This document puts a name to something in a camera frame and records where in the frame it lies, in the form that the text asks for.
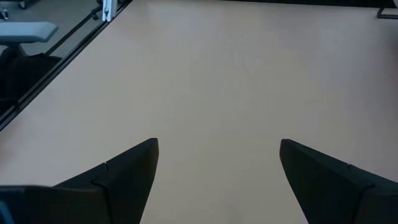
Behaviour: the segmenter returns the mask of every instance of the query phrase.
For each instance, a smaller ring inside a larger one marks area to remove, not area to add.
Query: table
[[[398,180],[398,27],[375,9],[134,0],[0,133],[0,184],[159,138],[144,223],[305,223],[291,138]]]

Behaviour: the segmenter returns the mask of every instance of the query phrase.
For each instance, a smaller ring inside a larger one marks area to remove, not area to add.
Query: beige tabletop
[[[398,23],[375,13],[134,0],[0,133],[0,184],[157,137],[144,223],[305,223],[282,138],[398,180]]]

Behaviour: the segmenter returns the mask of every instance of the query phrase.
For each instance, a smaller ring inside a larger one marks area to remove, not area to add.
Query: floor
[[[58,42],[67,32],[75,27],[90,11],[97,6],[95,0],[38,0],[21,9],[16,2],[1,3],[9,12],[8,22],[49,21],[58,25],[59,30],[47,43],[23,44],[22,47],[29,55],[46,52]],[[89,34],[101,20],[90,20],[61,45],[52,55],[64,57],[77,43]]]
[[[144,223],[305,223],[290,138],[398,181],[398,23],[377,9],[134,0],[0,132],[0,184],[159,138]]]

